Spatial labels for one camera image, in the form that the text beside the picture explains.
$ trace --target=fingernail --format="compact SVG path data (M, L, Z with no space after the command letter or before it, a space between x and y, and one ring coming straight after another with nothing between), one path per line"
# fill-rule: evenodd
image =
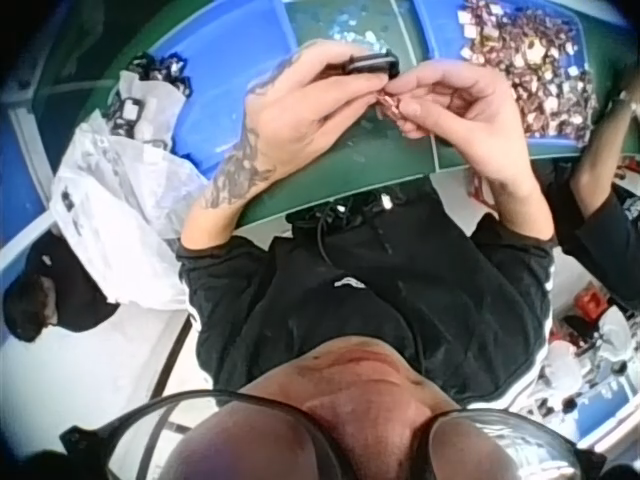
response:
M400 102L400 112L408 117L420 115L420 105L412 100L403 100Z
M384 73L376 73L374 74L374 78L378 83L387 83L389 81L389 77Z

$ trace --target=eyeglasses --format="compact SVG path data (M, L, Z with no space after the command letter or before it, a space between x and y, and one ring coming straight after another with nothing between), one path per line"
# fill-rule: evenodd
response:
M343 448L309 414L221 390L154 400L60 439L97 480L356 480ZM606 457L502 410L446 412L415 432L409 478L596 479Z

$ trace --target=glasses frame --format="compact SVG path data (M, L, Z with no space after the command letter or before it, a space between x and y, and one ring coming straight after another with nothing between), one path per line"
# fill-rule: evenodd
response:
M60 441L71 460L78 465L83 473L91 475L90 478L94 478L95 480L113 480L117 478L117 476L115 476L113 472L109 473L109 460L115 452L118 442L129 428L153 412L157 412L178 402L201 398L239 401L257 407L270 408L297 419L307 430L307 433L314 442L314 447L316 447L316 449L318 446L323 447L331 457L335 470L339 475L335 480L358 480L353 465L342 446L307 412L276 400L227 390L191 390L158 398L121 415L95 430L87 430L78 426L71 427L60 435ZM545 429L547 435L554 437L574 453L581 468L582 480L598 479L607 461L605 455L590 450L581 450L574 442L554 430L517 413L490 408L473 410L461 409L434 415L415 432L411 449L411 459L422 458L425 459L425 461L410 461L410 479L437 480L431 462L429 448L431 433L439 421L459 415L460 412L499 413L500 415L527 423L534 428Z

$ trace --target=copper component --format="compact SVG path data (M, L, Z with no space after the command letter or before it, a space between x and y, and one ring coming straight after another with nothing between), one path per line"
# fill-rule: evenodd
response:
M399 101L395 97L391 97L386 93L378 94L378 102L382 105L384 113L391 118L394 122L402 120L402 113L400 113Z
M463 56L504 72L527 135L563 135L585 145L597 100L588 71L563 67L579 48L571 22L550 17L542 9L501 12L497 4L485 0L466 0L463 11L468 15L462 17L481 32L469 39ZM472 36L468 26L466 33Z

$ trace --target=wristwatch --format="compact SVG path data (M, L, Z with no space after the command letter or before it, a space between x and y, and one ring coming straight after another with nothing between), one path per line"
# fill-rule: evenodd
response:
M640 103L634 101L631 98L631 95L629 95L627 92L623 90L617 100L629 105L629 108L631 108L631 112L635 115L640 116Z

